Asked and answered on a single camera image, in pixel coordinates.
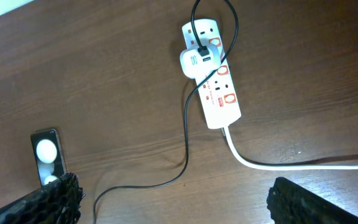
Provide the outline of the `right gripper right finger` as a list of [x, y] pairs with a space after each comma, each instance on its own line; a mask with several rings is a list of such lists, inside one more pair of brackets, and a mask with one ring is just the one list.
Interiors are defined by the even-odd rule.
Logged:
[[357, 216], [284, 177], [269, 189], [267, 209], [275, 224], [358, 224]]

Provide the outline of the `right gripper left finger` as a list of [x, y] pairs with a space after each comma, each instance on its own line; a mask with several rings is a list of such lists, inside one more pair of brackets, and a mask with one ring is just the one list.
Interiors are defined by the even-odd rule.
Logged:
[[66, 173], [38, 190], [0, 208], [0, 224], [78, 223], [84, 197], [74, 173]]

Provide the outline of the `black Galaxy flip phone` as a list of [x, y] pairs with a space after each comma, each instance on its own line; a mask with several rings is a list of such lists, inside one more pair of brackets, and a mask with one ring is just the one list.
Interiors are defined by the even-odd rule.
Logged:
[[58, 131], [44, 129], [30, 135], [41, 186], [67, 173]]

